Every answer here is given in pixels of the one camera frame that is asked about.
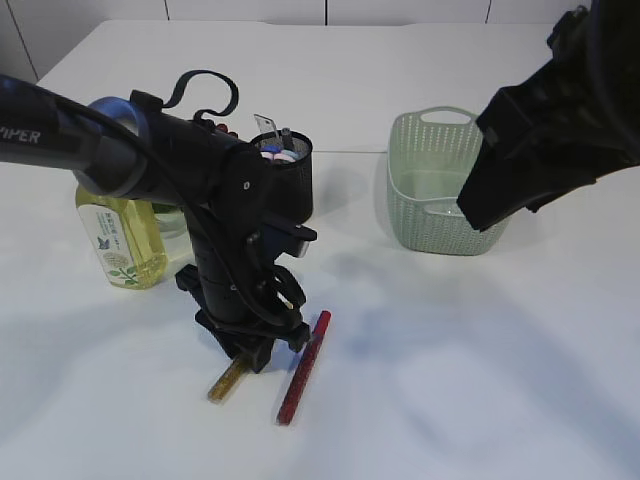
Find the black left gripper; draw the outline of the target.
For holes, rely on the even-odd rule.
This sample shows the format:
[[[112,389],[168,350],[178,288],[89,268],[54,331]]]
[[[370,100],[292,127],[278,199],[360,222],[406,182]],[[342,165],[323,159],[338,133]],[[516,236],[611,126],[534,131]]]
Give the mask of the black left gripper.
[[[194,239],[192,247],[195,262],[176,273],[176,285],[195,300],[196,322],[229,358],[241,356],[259,373],[270,363],[277,340],[294,352],[310,340],[310,327],[300,312],[306,296],[289,270],[269,266],[249,302],[206,240]]]

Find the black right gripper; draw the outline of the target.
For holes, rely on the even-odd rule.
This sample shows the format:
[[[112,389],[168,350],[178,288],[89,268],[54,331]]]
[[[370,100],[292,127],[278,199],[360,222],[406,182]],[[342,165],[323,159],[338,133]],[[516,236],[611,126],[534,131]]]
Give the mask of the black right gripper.
[[[546,43],[550,59],[476,120],[483,142],[457,198],[474,230],[639,164],[638,2],[569,10]]]

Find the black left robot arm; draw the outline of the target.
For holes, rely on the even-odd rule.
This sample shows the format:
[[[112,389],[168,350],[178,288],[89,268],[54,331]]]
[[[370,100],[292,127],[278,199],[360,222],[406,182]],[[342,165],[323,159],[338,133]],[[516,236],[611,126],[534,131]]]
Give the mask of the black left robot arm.
[[[272,202],[276,169],[259,149],[215,126],[218,112],[170,114],[189,76],[162,100],[133,91],[82,105],[34,84],[1,79],[1,158],[71,171],[97,195],[180,208],[195,261],[176,276],[198,304],[197,322],[254,371],[284,341],[301,350],[311,332],[305,294],[277,262],[301,257],[317,235]]]

